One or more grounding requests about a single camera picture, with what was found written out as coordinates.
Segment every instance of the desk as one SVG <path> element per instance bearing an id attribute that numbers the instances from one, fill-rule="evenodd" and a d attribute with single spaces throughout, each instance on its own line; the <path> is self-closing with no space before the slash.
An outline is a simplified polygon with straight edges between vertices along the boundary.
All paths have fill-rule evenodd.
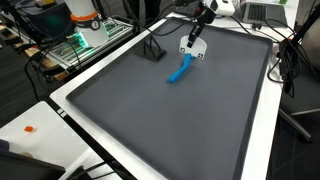
<path id="1" fill-rule="evenodd" d="M 288 1 L 285 6 L 288 24 L 293 27 L 295 16 L 298 8 L 298 0 Z M 151 29 L 155 29 L 161 25 L 165 20 L 159 21 L 152 26 Z M 229 18 L 223 18 L 215 20 L 212 26 L 218 27 L 238 27 L 239 25 Z M 269 28 L 263 27 L 263 32 L 270 33 Z M 287 29 L 281 29 L 282 33 L 286 35 L 290 34 Z M 85 82 L 87 79 L 96 74 L 99 70 L 107 66 L 110 62 L 115 60 L 121 54 L 125 53 L 129 48 L 139 42 L 142 38 L 147 36 L 147 31 L 141 33 L 136 38 L 132 39 L 127 44 L 105 57 L 103 60 L 86 70 L 78 77 L 55 91 L 50 95 L 53 99 L 68 115 L 70 115 L 80 126 L 82 126 L 92 137 L 94 137 L 100 144 L 107 150 L 115 159 L 117 159 L 127 170 L 129 170 L 137 179 L 164 179 L 164 177 L 135 156 L 131 151 L 126 149 L 111 135 L 94 124 L 90 119 L 84 116 L 76 108 L 74 108 L 67 100 L 66 96 Z M 271 66 L 275 62 L 274 54 L 270 57 L 269 65 Z M 272 140 L 274 135 L 274 128 L 278 115 L 278 107 L 280 103 L 282 88 L 279 84 L 270 82 L 265 76 L 263 80 L 262 90 L 252 126 L 252 132 L 250 142 L 248 145 L 247 156 L 243 168 L 242 179 L 243 180 L 262 180 L 265 179 L 269 156 L 271 152 Z"/>
<path id="2" fill-rule="evenodd" d="M 25 126 L 33 126 L 33 132 L 25 132 Z M 40 102 L 0 129 L 0 139 L 9 141 L 10 151 L 29 152 L 35 159 L 59 165 L 66 179 L 76 168 L 89 168 L 103 160 L 74 132 L 66 122 L 45 102 Z M 112 172 L 103 165 L 89 172 L 91 177 Z M 117 174 L 101 178 L 120 180 Z"/>

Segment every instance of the computer screen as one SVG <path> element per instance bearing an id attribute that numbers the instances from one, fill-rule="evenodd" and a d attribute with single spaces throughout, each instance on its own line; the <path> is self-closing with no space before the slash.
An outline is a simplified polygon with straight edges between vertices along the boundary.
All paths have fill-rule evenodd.
<path id="1" fill-rule="evenodd" d="M 57 180 L 64 173 L 61 166 L 0 150 L 0 179 Z"/>

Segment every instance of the small orange item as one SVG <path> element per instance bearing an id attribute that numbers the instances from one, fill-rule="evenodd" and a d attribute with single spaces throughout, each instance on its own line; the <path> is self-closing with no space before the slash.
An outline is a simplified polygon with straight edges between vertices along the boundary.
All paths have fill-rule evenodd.
<path id="1" fill-rule="evenodd" d="M 27 131 L 27 132 L 31 132 L 33 130 L 33 127 L 32 126 L 26 126 L 24 128 L 24 130 Z"/>

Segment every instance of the green light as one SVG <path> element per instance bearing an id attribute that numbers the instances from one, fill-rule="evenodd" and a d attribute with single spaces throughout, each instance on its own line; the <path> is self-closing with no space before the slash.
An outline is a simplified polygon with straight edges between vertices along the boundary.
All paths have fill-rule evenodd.
<path id="1" fill-rule="evenodd" d="M 101 23 L 101 25 L 103 26 L 104 31 L 105 31 L 108 35 L 110 35 L 110 32 L 107 30 L 106 26 L 105 26 L 103 23 Z"/>
<path id="2" fill-rule="evenodd" d="M 86 41 L 86 39 L 83 37 L 83 34 L 82 34 L 82 32 L 79 32 L 76 36 L 78 36 L 79 37 L 79 43 L 80 43 L 80 45 L 82 46 L 82 47 L 88 47 L 89 45 L 88 45 L 88 43 L 87 43 L 87 41 Z"/>

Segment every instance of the electronic equipment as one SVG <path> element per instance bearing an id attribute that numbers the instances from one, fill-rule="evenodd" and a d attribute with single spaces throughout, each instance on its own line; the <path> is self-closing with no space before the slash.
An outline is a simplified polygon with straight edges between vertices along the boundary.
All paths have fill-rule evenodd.
<path id="1" fill-rule="evenodd" d="M 64 173 L 61 166 L 0 150 L 0 179 L 57 180 Z"/>
<path id="2" fill-rule="evenodd" d="M 244 23 L 262 24 L 266 25 L 267 19 L 274 19 L 276 21 L 268 22 L 274 27 L 287 27 L 287 18 L 283 5 L 262 4 L 248 2 L 248 0 L 240 0 L 241 15 Z"/>
<path id="3" fill-rule="evenodd" d="M 71 12 L 64 0 L 56 0 L 55 4 L 48 8 L 36 6 L 34 0 L 22 0 L 15 6 L 29 26 L 42 34 L 42 37 L 59 36 L 66 30 L 68 24 L 71 24 Z"/>

